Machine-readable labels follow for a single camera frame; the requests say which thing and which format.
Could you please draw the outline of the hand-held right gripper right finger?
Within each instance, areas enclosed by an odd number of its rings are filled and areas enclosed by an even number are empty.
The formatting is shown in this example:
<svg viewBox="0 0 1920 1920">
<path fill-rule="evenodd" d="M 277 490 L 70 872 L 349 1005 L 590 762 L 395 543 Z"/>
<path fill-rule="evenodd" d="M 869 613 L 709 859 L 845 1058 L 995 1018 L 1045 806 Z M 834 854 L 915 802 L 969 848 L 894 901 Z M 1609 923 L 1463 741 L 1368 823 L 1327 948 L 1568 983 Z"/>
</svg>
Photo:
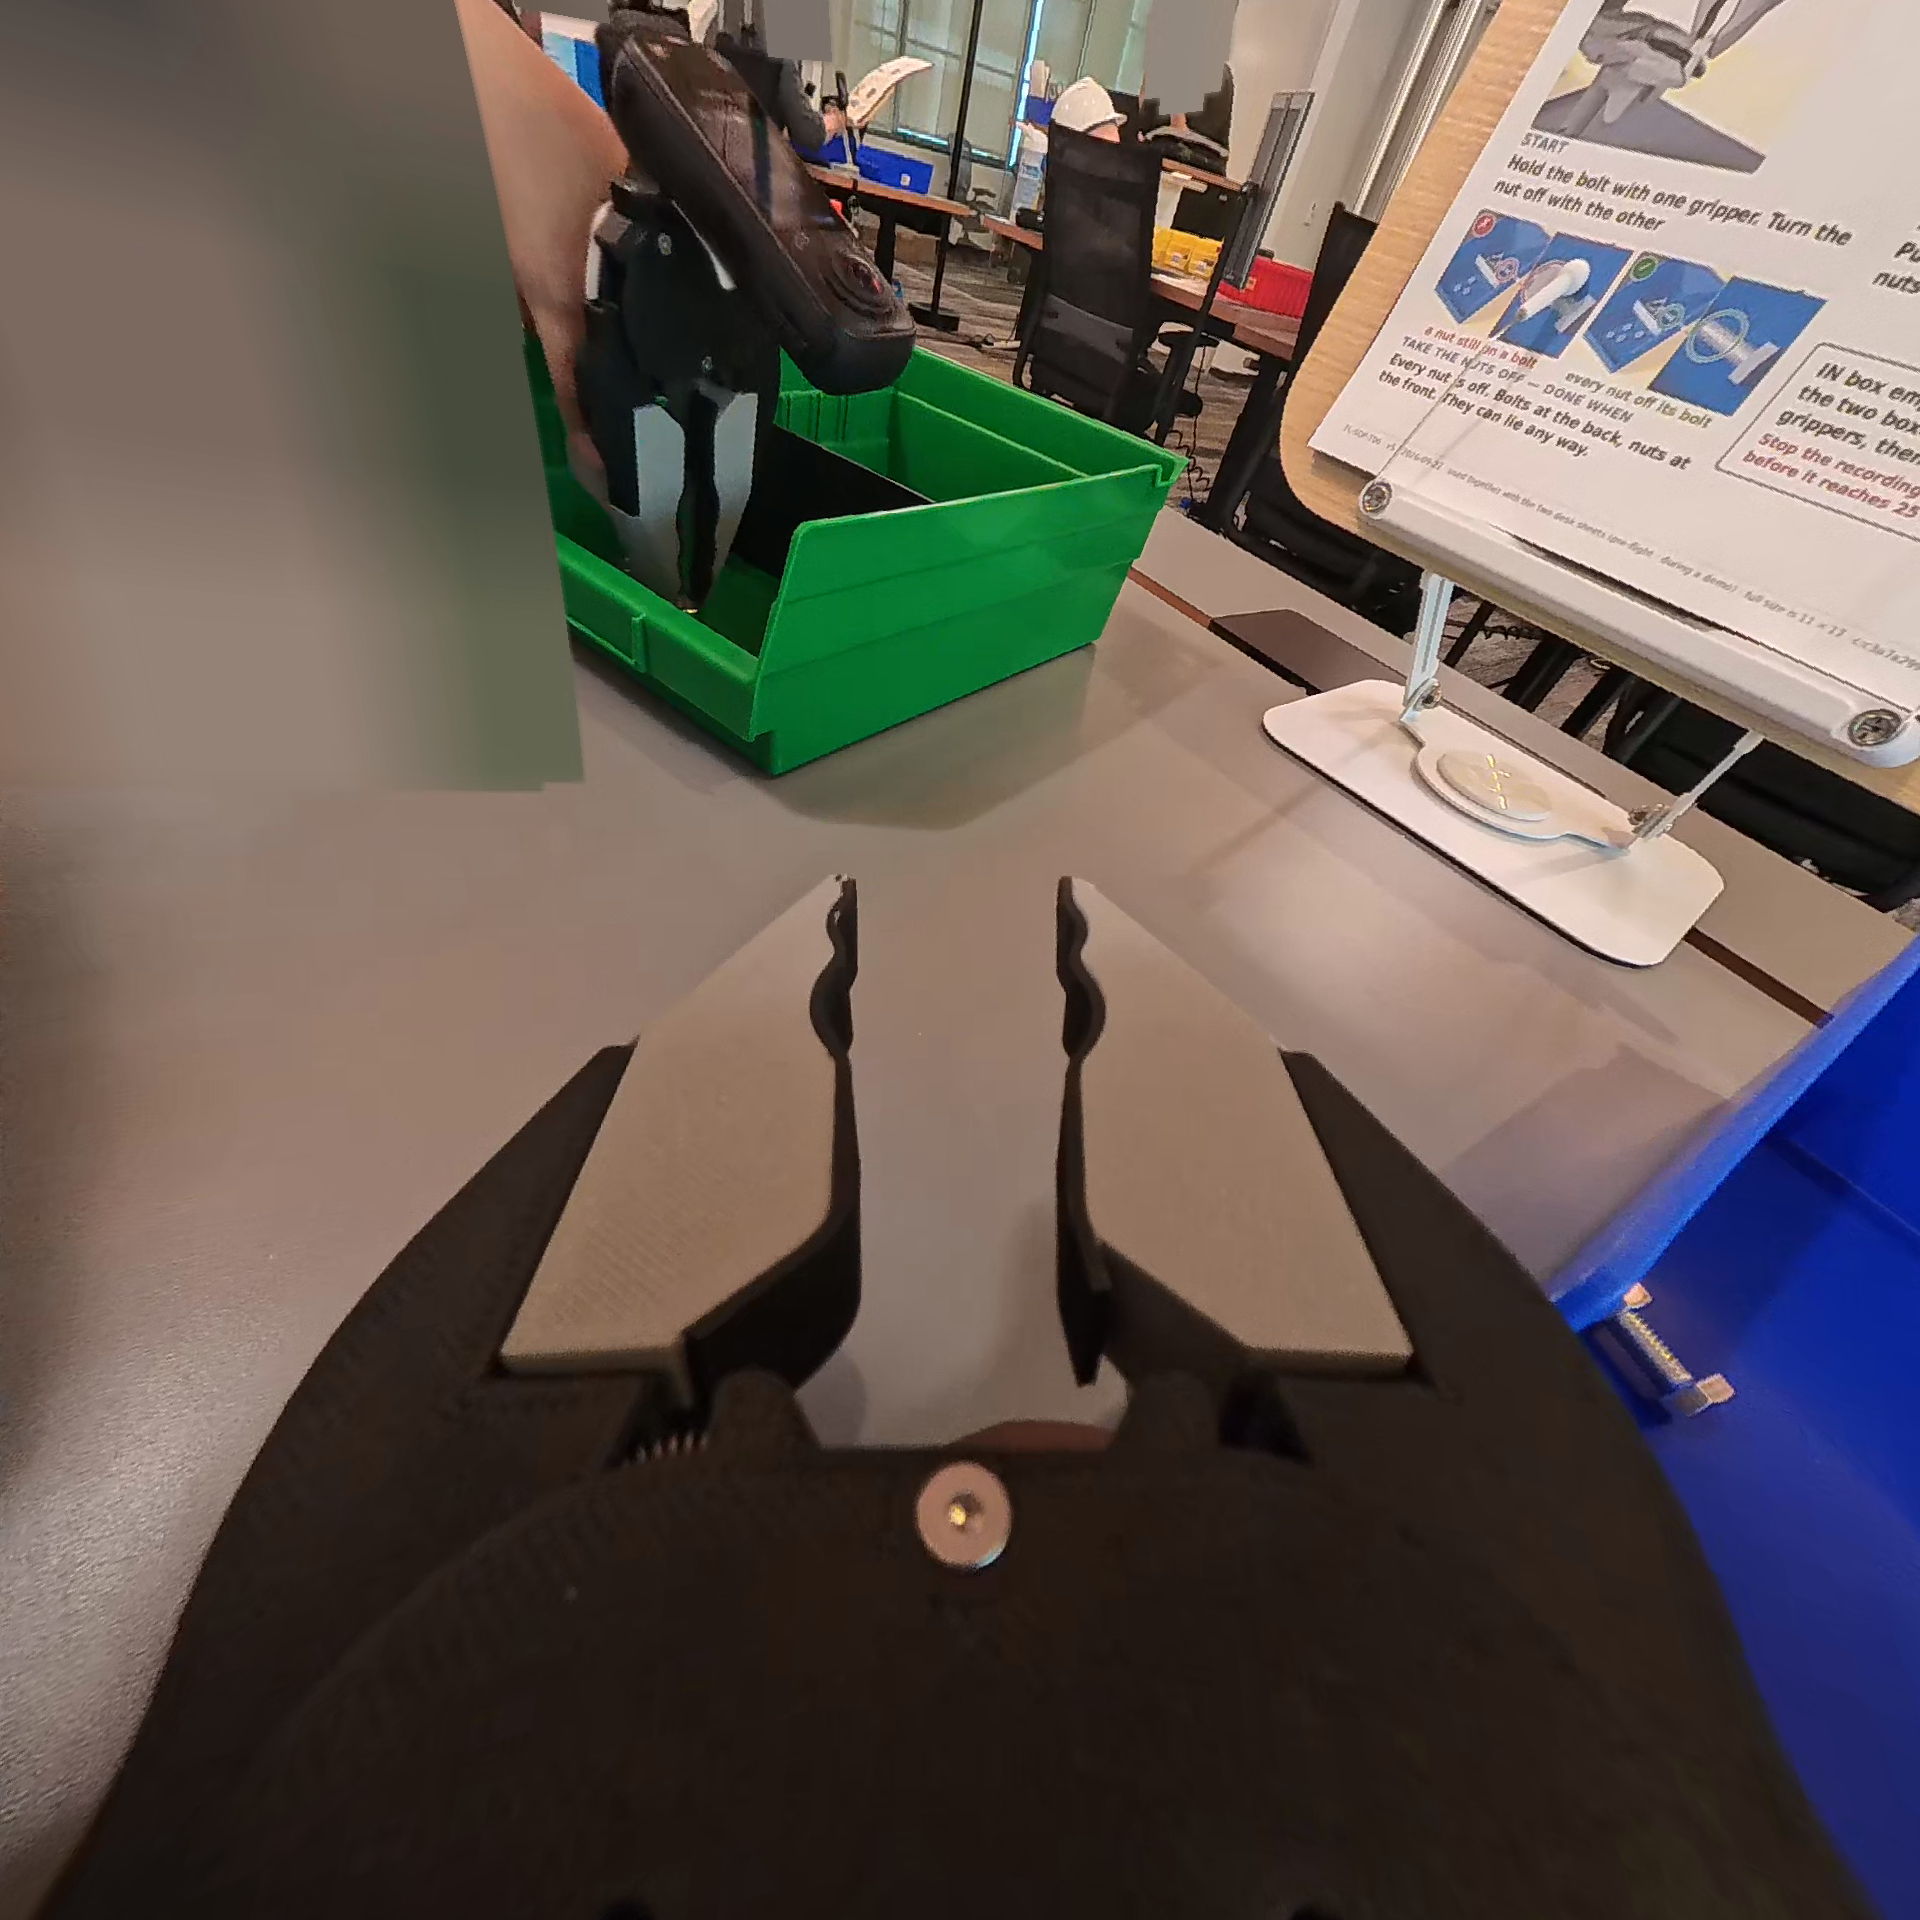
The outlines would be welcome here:
<svg viewBox="0 0 1920 1920">
<path fill-rule="evenodd" d="M 1413 1342 L 1281 1046 L 1082 878 L 1058 883 L 1056 973 L 1075 1380 L 1403 1375 Z"/>
</svg>

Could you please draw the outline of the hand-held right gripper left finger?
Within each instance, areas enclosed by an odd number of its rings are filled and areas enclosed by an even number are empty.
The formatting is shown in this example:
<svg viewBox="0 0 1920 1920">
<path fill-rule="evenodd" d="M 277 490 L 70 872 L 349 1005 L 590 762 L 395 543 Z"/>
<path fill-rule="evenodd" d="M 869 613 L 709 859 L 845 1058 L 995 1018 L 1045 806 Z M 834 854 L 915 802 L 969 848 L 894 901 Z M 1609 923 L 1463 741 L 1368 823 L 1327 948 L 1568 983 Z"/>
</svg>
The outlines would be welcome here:
<svg viewBox="0 0 1920 1920">
<path fill-rule="evenodd" d="M 802 1388 L 859 1307 L 857 885 L 829 876 L 646 1026 L 497 1349 L 703 1410 Z"/>
</svg>

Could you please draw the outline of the printed instruction sheet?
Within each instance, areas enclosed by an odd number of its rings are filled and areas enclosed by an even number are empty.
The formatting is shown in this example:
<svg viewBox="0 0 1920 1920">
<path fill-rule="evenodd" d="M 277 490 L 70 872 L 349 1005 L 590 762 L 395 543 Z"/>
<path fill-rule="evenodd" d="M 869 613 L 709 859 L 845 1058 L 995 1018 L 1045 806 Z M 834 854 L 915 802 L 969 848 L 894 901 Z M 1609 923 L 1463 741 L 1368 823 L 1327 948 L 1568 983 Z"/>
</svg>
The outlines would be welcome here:
<svg viewBox="0 0 1920 1920">
<path fill-rule="evenodd" d="M 1917 5 L 1559 5 L 1312 447 L 1914 703 Z"/>
</svg>

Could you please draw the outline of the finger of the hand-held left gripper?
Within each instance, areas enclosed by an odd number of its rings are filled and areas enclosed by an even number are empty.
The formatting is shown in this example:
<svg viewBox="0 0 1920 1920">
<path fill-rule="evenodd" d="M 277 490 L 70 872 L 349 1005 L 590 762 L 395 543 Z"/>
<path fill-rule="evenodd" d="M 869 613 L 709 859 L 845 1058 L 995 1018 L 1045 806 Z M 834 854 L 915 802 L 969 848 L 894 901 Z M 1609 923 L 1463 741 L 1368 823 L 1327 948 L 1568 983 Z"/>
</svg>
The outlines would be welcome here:
<svg viewBox="0 0 1920 1920">
<path fill-rule="evenodd" d="M 728 562 L 735 533 L 752 502 L 766 442 L 766 405 L 755 391 L 709 391 L 703 475 L 703 597 Z"/>
<path fill-rule="evenodd" d="M 659 399 L 631 408 L 631 502 L 615 495 L 608 469 L 608 517 L 623 570 L 675 608 L 698 605 L 696 495 L 687 490 L 687 437 Z"/>
</svg>

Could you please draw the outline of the person's left hand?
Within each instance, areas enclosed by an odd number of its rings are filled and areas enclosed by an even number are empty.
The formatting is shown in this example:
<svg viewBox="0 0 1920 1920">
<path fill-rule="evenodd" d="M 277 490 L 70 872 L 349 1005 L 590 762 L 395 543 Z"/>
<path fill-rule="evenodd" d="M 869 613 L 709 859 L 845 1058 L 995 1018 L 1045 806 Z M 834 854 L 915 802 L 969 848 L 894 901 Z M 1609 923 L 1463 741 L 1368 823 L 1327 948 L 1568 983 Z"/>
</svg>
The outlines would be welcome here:
<svg viewBox="0 0 1920 1920">
<path fill-rule="evenodd" d="M 587 437 L 573 360 L 585 335 L 591 226 L 625 154 L 605 112 L 567 80 L 537 39 L 493 2 L 455 6 L 481 117 L 521 319 L 538 341 L 577 482 L 605 492 Z"/>
</svg>

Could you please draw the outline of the blue plastic bin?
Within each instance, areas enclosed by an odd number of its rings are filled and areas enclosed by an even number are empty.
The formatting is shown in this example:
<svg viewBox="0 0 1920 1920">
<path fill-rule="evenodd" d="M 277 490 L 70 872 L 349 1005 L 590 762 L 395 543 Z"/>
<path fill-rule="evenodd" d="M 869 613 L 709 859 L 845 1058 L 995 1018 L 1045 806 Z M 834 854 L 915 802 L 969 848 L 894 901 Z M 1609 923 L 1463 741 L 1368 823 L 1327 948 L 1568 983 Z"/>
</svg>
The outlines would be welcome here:
<svg viewBox="0 0 1920 1920">
<path fill-rule="evenodd" d="M 1546 1280 L 1634 1285 L 1733 1396 L 1642 1426 L 1775 1733 L 1880 1916 L 1917 1916 L 1917 960 L 1850 991 Z"/>
</svg>

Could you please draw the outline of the steel hex bolt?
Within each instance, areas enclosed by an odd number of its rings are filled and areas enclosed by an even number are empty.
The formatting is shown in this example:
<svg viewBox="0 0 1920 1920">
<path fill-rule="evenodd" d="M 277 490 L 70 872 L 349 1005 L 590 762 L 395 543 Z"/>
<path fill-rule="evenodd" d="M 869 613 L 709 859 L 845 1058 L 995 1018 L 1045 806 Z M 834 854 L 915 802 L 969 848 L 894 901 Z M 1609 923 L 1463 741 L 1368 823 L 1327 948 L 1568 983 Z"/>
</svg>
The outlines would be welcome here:
<svg viewBox="0 0 1920 1920">
<path fill-rule="evenodd" d="M 1690 1422 L 1733 1403 L 1737 1396 L 1733 1383 L 1720 1373 L 1690 1372 L 1649 1323 L 1647 1309 L 1622 1320 L 1607 1316 L 1593 1327 L 1598 1344 L 1622 1370 L 1640 1402 L 1669 1424 Z"/>
</svg>

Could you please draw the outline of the black office chair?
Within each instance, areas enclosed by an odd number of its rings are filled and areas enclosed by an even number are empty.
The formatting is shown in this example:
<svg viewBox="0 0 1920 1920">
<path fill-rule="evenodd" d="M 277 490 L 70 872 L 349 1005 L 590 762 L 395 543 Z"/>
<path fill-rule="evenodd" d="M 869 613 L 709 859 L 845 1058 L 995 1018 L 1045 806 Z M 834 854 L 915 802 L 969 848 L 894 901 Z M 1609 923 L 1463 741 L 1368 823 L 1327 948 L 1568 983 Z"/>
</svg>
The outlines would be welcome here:
<svg viewBox="0 0 1920 1920">
<path fill-rule="evenodd" d="M 1026 277 L 1014 383 L 1162 442 L 1192 359 L 1153 284 L 1161 159 L 1137 142 L 1053 127 L 1039 256 Z"/>
</svg>

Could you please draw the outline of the green plastic bin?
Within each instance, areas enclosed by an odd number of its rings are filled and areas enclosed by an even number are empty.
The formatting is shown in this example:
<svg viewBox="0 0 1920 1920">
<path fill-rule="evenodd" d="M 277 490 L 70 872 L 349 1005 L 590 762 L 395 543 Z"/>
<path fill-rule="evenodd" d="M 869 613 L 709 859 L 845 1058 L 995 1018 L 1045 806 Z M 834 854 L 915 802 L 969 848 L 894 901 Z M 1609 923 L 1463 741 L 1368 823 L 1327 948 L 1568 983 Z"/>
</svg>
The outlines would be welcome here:
<svg viewBox="0 0 1920 1920">
<path fill-rule="evenodd" d="M 1185 467 L 926 349 L 855 397 L 783 366 L 777 426 L 930 502 L 802 526 L 783 574 L 727 560 L 683 611 L 621 570 L 521 344 L 570 636 L 769 776 L 1089 647 Z"/>
</svg>

